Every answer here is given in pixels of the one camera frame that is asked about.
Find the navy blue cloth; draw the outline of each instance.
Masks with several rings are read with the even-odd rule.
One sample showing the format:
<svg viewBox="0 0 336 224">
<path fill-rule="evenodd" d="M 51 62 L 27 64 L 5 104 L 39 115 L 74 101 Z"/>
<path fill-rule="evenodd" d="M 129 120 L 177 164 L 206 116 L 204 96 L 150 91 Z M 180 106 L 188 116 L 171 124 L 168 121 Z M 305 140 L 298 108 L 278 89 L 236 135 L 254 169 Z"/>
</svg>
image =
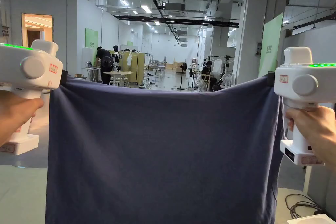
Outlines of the navy blue cloth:
<svg viewBox="0 0 336 224">
<path fill-rule="evenodd" d="M 70 79 L 51 93 L 46 224 L 274 223 L 283 137 L 265 78 L 194 93 Z"/>
</svg>

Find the person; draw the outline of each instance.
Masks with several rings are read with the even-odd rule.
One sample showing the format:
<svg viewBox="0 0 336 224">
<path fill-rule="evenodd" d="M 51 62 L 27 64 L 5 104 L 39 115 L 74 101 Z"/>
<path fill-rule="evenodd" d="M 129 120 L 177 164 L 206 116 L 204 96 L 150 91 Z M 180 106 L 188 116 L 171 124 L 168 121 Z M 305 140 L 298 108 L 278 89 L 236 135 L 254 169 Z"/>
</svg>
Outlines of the person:
<svg viewBox="0 0 336 224">
<path fill-rule="evenodd" d="M 98 66 L 98 60 L 100 60 L 100 75 L 103 84 L 110 84 L 110 75 L 104 72 L 110 72 L 113 69 L 113 59 L 109 51 L 105 50 L 103 47 L 97 47 L 97 55 L 96 55 L 96 64 L 95 67 Z"/>
<path fill-rule="evenodd" d="M 335 111 L 319 106 L 312 111 L 289 108 L 288 128 L 294 123 L 302 136 L 311 145 L 314 154 L 326 165 L 336 169 L 336 120 Z"/>
<path fill-rule="evenodd" d="M 0 146 L 6 143 L 20 126 L 34 117 L 42 106 L 41 98 L 25 99 L 12 92 L 0 90 Z"/>
<path fill-rule="evenodd" d="M 202 74 L 209 74 L 210 75 L 210 68 L 211 68 L 212 62 L 208 61 L 204 68 L 202 69 Z M 209 76 L 202 76 L 203 80 L 209 80 Z M 216 78 L 213 78 L 210 76 L 210 90 L 212 91 L 212 86 L 217 82 Z"/>
</svg>

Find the red label sticker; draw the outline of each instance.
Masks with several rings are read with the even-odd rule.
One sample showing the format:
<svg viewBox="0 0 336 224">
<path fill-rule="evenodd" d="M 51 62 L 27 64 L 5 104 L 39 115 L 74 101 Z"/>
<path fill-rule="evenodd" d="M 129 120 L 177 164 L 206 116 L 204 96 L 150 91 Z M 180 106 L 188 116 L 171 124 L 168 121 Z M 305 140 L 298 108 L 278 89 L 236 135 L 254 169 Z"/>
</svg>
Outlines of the red label sticker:
<svg viewBox="0 0 336 224">
<path fill-rule="evenodd" d="M 15 145 L 10 143 L 5 143 L 4 145 L 0 146 L 0 152 L 14 152 Z"/>
<path fill-rule="evenodd" d="M 50 66 L 49 66 L 49 71 L 50 72 L 57 73 L 57 69 L 58 69 L 57 66 L 55 66 L 53 64 L 50 64 Z"/>
<path fill-rule="evenodd" d="M 280 75 L 280 82 L 288 83 L 288 75 Z"/>
</svg>

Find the light fixture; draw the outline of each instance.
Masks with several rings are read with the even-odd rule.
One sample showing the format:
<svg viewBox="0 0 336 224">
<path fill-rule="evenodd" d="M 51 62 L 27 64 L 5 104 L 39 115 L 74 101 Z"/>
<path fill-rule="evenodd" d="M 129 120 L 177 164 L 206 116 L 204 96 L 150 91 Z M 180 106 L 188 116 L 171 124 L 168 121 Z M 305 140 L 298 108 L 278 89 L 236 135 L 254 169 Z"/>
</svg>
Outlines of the light fixture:
<svg viewBox="0 0 336 224">
<path fill-rule="evenodd" d="M 142 9 L 146 12 L 146 13 L 152 13 L 151 10 L 148 8 L 147 5 L 141 5 Z"/>
<path fill-rule="evenodd" d="M 125 0 L 120 0 L 124 5 L 128 5 L 128 3 Z"/>
</svg>

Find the standing fan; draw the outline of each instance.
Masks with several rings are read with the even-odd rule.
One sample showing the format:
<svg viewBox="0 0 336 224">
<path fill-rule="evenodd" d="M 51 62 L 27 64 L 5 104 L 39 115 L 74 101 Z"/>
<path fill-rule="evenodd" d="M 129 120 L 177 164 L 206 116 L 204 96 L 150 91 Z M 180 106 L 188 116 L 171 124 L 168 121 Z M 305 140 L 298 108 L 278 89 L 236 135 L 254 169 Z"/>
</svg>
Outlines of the standing fan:
<svg viewBox="0 0 336 224">
<path fill-rule="evenodd" d="M 182 87 L 182 78 L 183 78 L 183 70 L 186 71 L 187 70 L 187 64 L 184 62 L 183 65 L 181 65 L 182 68 L 182 73 L 181 73 L 181 85 L 178 89 L 180 90 L 184 90 L 185 88 Z"/>
</svg>

